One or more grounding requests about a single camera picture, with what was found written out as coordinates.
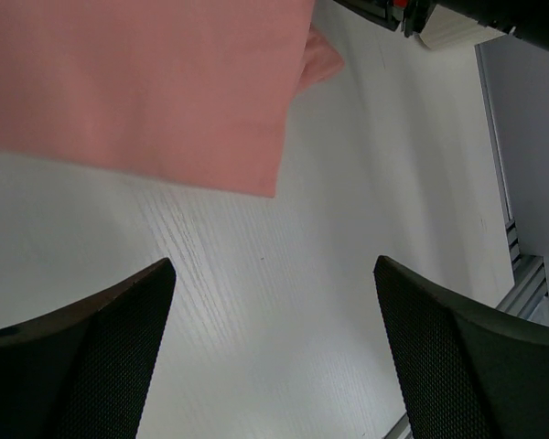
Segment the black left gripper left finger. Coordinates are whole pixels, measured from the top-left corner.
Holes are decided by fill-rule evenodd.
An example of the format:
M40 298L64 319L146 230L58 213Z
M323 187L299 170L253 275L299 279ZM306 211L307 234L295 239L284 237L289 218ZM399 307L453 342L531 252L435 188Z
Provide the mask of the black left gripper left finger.
M0 329L0 438L134 438L176 285L168 258Z

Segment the pink t shirt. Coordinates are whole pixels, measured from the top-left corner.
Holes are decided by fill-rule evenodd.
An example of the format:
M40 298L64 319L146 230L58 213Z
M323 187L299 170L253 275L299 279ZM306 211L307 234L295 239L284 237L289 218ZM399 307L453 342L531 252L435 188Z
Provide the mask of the pink t shirt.
M310 1L0 1L0 150L273 197Z

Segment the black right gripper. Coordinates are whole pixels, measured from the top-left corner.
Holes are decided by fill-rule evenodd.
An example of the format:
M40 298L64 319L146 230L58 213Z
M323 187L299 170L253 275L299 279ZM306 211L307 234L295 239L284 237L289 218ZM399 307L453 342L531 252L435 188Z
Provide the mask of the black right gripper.
M335 0L352 13L406 37L420 34L435 9L430 0Z

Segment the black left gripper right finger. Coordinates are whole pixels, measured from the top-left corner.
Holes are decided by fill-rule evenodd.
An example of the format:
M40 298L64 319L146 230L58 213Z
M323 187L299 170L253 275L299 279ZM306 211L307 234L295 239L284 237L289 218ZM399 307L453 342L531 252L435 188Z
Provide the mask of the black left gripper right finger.
M415 438L549 438L549 327L387 256L373 274Z

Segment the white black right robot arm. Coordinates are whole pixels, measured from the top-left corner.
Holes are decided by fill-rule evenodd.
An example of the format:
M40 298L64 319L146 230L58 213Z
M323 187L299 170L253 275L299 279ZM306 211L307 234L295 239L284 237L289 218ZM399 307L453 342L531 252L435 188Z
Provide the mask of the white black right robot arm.
M549 52L549 0L340 1L358 16L406 37L421 33L437 6Z

